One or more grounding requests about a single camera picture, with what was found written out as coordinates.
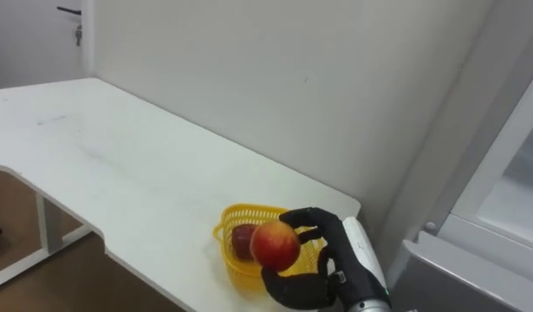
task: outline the door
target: door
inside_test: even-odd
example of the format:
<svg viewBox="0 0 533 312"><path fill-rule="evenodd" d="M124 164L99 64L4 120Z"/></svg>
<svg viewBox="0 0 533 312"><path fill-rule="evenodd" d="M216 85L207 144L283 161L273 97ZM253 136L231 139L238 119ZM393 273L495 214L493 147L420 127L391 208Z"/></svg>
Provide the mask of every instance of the door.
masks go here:
<svg viewBox="0 0 533 312"><path fill-rule="evenodd" d="M81 0L0 0L0 88L83 77Z"/></svg>

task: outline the floor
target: floor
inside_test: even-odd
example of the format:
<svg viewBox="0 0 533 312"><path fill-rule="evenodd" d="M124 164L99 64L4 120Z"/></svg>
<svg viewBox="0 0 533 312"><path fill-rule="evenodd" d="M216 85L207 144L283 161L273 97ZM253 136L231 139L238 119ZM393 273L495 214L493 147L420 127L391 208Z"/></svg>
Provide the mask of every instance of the floor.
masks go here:
<svg viewBox="0 0 533 312"><path fill-rule="evenodd" d="M40 248L35 194L0 172L0 269ZM79 226L64 215L62 231ZM0 288L0 312L182 311L103 253L90 234Z"/></svg>

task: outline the peach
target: peach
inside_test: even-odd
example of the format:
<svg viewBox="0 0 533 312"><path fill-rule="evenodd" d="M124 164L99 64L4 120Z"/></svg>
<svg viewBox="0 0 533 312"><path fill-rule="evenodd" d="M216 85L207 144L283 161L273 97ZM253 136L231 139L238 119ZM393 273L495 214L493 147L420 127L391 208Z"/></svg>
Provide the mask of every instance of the peach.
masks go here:
<svg viewBox="0 0 533 312"><path fill-rule="evenodd" d="M250 238L256 228L256 224L240 224L231 230L231 246L233 246L235 256L239 260L250 261L253 259L250 254Z"/></svg>
<svg viewBox="0 0 533 312"><path fill-rule="evenodd" d="M250 238L250 253L264 268L288 269L299 257L299 237L288 224L269 221L257 227Z"/></svg>

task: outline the metal table leg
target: metal table leg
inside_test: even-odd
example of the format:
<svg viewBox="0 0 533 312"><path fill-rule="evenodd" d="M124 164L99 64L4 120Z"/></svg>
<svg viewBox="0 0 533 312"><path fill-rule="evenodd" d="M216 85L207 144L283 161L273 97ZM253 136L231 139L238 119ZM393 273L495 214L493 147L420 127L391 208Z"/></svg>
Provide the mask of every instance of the metal table leg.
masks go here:
<svg viewBox="0 0 533 312"><path fill-rule="evenodd" d="M82 225L62 237L60 235L60 208L38 193L36 194L36 206L42 248L0 270L0 286L91 232L86 225Z"/></svg>

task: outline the robotic arm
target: robotic arm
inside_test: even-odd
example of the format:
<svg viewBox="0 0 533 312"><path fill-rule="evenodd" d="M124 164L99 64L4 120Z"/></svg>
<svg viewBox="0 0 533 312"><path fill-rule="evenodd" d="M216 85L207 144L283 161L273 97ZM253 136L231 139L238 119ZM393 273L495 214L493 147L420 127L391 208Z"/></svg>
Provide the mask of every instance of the robotic arm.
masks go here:
<svg viewBox="0 0 533 312"><path fill-rule="evenodd" d="M390 312L386 282L366 232L355 218L341 221L320 208L288 211L279 219L293 228L315 227L299 235L301 244L323 237L328 245L318 257L318 273L279 276L263 269L270 295L291 309L322 309L339 298L347 312ZM335 271L328 273L328 261Z"/></svg>

